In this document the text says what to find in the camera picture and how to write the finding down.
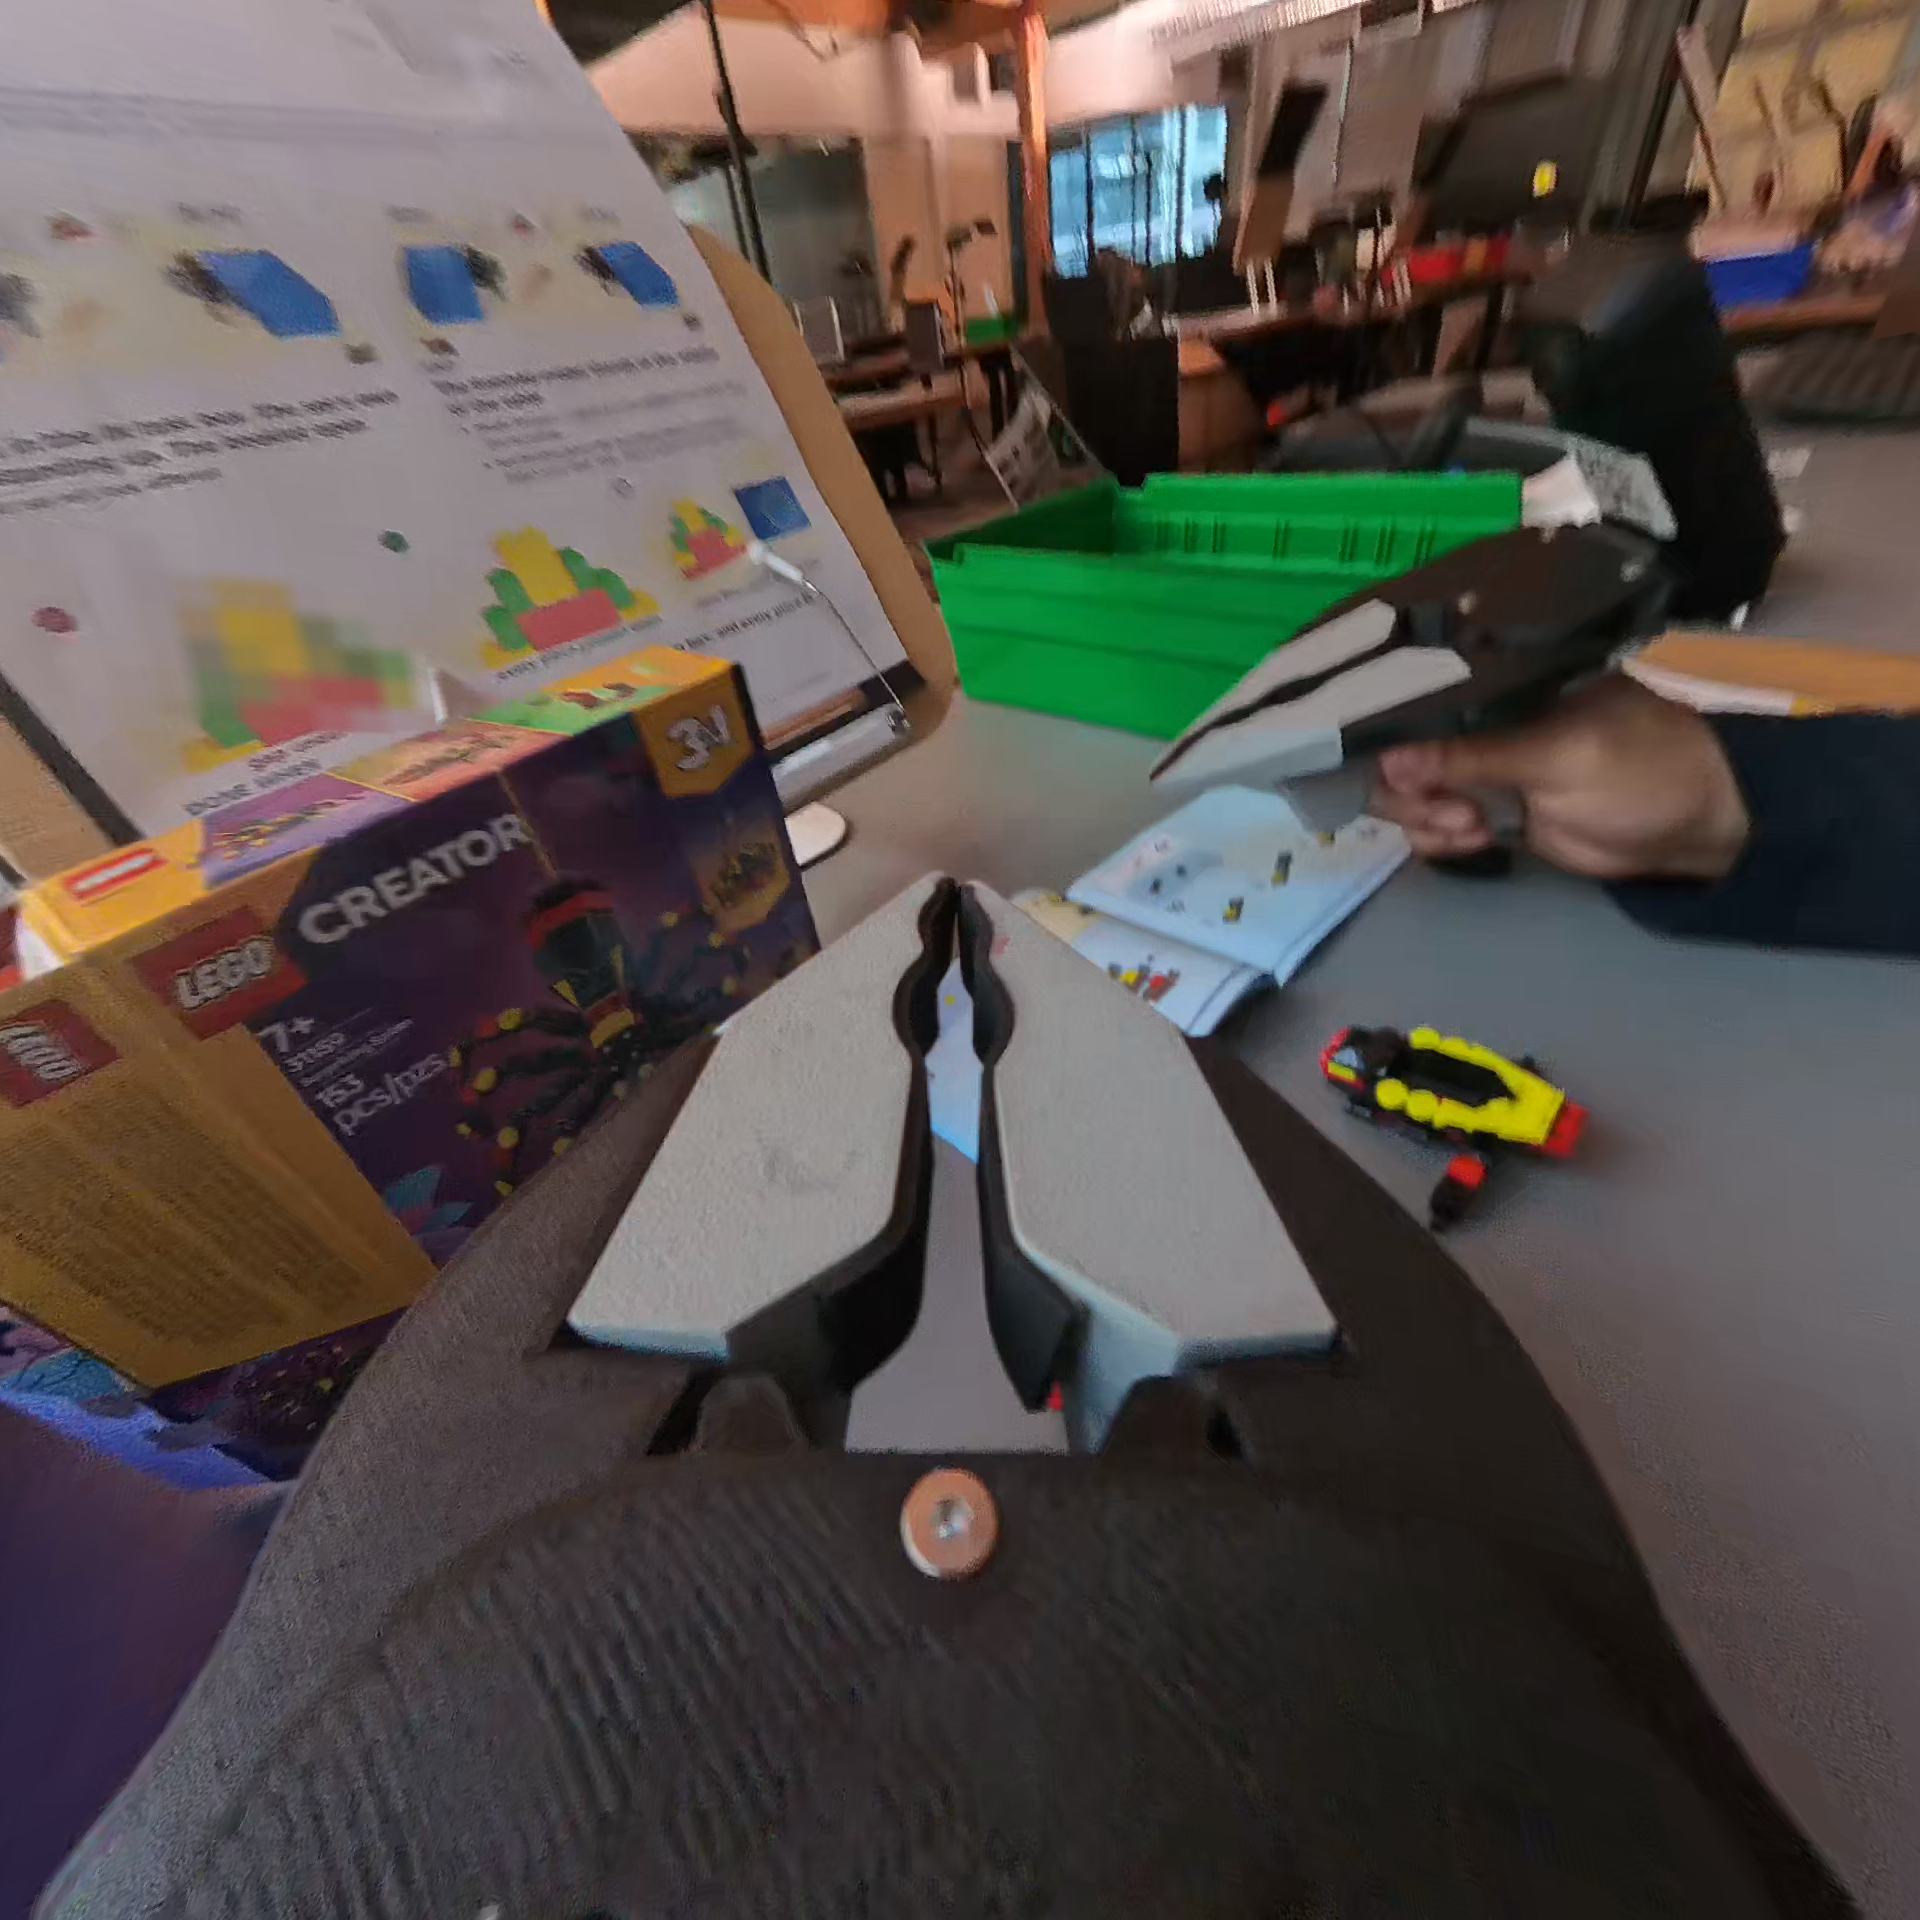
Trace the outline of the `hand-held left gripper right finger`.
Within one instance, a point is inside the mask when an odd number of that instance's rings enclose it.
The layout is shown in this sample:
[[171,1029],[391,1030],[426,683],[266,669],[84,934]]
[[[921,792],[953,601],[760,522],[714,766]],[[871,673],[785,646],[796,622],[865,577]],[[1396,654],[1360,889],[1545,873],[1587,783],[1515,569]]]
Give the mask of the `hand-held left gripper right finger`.
[[993,889],[959,889],[990,1331],[1092,1454],[1145,1382],[1334,1355],[1339,1322],[1187,1036]]

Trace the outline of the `black office chair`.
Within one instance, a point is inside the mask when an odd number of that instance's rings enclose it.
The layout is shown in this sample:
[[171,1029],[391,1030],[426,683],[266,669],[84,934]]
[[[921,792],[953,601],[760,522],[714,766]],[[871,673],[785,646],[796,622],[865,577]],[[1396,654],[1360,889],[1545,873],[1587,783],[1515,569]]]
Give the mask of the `black office chair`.
[[1704,267],[1670,235],[1584,234],[1522,291],[1518,348],[1556,428],[1646,460],[1674,517],[1671,612],[1765,597],[1783,508]]

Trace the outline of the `lego set cardboard box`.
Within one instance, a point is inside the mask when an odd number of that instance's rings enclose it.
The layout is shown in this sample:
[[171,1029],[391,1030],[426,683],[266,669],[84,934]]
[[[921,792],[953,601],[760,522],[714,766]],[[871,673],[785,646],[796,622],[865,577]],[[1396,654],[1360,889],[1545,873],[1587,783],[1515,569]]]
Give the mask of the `lego set cardboard box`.
[[37,882],[3,1297],[141,1388],[410,1305],[817,934],[741,670],[657,646]]

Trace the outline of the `wooden display board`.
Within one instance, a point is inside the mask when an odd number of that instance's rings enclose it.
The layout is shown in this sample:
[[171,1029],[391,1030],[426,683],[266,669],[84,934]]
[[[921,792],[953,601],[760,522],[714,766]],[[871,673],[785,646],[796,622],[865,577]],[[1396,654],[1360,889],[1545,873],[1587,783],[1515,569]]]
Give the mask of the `wooden display board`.
[[881,494],[852,448],[851,430],[824,374],[805,350],[799,326],[751,264],[723,237],[686,226],[684,235],[714,276],[756,369],[781,409],[803,464],[841,533],[860,559],[887,612],[911,670],[905,713],[921,730],[937,730],[959,687],[949,631],[930,591],[925,566],[911,556]]

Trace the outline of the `green plastic bin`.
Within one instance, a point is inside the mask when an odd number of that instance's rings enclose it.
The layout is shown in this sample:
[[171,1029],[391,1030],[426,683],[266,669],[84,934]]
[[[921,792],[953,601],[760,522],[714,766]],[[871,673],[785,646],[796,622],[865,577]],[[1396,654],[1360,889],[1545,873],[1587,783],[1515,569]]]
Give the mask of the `green plastic bin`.
[[975,705],[1169,740],[1329,607],[1520,522],[1515,470],[1154,474],[925,556]]

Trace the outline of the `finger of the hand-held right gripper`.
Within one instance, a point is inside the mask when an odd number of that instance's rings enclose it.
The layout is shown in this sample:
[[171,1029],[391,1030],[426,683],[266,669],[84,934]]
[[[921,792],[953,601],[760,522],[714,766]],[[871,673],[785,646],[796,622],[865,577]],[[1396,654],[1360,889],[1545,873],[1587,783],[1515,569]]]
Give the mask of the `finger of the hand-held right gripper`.
[[1351,663],[1396,643],[1399,622],[1401,612],[1388,603],[1358,603],[1283,640],[1216,702],[1216,718],[1228,721],[1253,706],[1307,691]]
[[1347,830],[1371,791],[1365,768],[1376,749],[1346,742],[1351,730],[1420,699],[1471,683],[1471,669],[1450,648],[1387,648],[1340,665],[1311,691],[1280,699],[1178,740],[1151,772],[1166,792],[1247,789],[1276,792],[1297,820],[1334,833]]

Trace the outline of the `black yellow lego model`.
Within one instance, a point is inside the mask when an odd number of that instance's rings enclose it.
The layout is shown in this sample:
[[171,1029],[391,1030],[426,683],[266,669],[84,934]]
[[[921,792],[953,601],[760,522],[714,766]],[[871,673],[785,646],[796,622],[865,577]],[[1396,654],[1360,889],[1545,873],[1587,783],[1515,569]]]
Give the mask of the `black yellow lego model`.
[[1585,1107],[1533,1058],[1431,1025],[1346,1025],[1318,1070],[1352,1114],[1455,1150],[1563,1161],[1587,1128]]

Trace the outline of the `metal board stand base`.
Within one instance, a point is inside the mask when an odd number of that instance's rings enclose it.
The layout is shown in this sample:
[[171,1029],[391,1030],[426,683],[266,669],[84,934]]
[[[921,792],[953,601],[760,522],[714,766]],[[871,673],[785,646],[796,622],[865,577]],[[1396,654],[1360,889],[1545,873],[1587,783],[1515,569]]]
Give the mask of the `metal board stand base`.
[[900,705],[847,702],[803,715],[769,747],[788,849],[799,873],[847,840],[847,820],[830,795],[911,742],[912,723]]

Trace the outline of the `printed instruction sheet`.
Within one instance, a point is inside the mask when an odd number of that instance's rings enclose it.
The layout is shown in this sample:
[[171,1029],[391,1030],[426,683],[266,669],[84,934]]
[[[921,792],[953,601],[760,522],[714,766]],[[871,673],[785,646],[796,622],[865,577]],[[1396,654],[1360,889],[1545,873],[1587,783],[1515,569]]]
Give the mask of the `printed instruction sheet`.
[[547,4],[5,4],[5,713],[111,845],[636,643],[911,669]]

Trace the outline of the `lego instruction booklet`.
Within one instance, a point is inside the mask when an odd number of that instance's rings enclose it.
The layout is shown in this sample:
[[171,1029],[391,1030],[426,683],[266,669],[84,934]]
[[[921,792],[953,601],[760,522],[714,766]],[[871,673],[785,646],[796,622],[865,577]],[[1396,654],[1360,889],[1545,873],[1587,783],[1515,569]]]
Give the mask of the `lego instruction booklet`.
[[1205,1037],[1293,973],[1407,861],[1401,830],[1301,821],[1279,792],[1214,789],[1062,893],[1013,902],[1139,1005]]

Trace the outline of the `person's right hand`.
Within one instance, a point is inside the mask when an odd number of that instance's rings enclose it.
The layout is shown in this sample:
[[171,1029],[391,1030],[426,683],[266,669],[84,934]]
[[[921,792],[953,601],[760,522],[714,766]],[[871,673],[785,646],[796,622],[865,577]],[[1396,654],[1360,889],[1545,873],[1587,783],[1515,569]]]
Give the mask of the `person's right hand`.
[[1367,808],[1428,861],[1518,845],[1595,882],[1716,882],[1751,832],[1708,721],[1620,676],[1512,729],[1382,753]]

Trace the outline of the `person's right forearm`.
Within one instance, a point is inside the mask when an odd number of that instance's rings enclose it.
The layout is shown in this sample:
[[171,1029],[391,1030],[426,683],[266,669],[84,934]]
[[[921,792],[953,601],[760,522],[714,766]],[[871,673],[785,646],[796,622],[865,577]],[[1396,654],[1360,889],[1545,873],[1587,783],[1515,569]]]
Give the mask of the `person's right forearm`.
[[1918,957],[1918,721],[1840,711],[1716,713],[1746,839],[1716,880],[1604,882],[1633,923],[1677,940]]

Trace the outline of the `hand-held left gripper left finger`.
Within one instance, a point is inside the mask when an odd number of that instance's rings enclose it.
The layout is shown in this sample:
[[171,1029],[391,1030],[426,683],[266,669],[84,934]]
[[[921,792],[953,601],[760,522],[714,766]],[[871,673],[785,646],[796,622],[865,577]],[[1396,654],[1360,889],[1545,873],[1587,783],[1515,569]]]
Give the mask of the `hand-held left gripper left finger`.
[[922,876],[719,1030],[568,1331],[791,1393],[847,1393],[900,1349],[957,919],[959,886]]

